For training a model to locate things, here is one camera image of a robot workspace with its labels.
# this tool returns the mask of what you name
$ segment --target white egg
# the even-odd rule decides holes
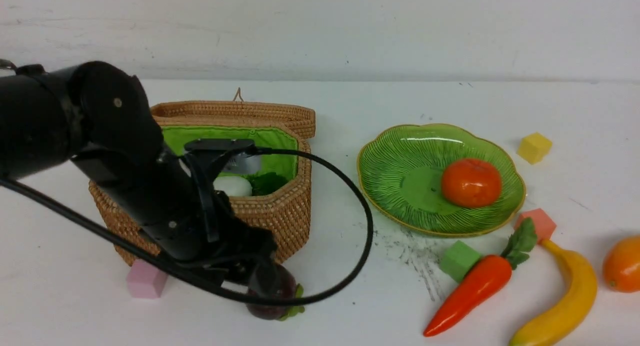
[[[213,182],[213,188],[224,191],[227,196],[251,196],[253,187],[249,180],[242,177],[217,177]]]

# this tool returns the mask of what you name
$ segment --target pink cube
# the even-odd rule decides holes
[[[166,282],[167,274],[140,259],[133,262],[126,276],[128,292],[136,299],[160,298]]]
[[[518,220],[516,221],[516,225],[513,226],[514,229],[520,227],[522,221],[530,217],[533,220],[533,225],[535,226],[535,234],[537,234],[537,241],[548,240],[551,239],[551,235],[556,230],[556,223],[551,220],[551,217],[544,212],[542,209],[535,209],[531,211],[522,212],[518,216]]]

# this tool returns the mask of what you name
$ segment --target white wall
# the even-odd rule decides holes
[[[0,0],[0,57],[151,78],[640,80],[640,0]]]

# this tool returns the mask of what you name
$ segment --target basket handle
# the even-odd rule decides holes
[[[232,101],[235,101],[237,98],[240,98],[241,102],[244,102],[245,99],[242,98],[242,95],[240,94],[240,87],[238,87],[238,91],[235,92],[235,96],[233,97],[234,99]]]

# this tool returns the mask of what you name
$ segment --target green plate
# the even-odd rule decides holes
[[[444,169],[458,159],[491,162],[502,177],[494,204],[458,207],[441,194]],[[500,146],[448,124],[398,125],[366,144],[358,155],[359,184],[366,198],[394,221],[425,234],[468,237],[508,223],[522,207],[526,186]]]

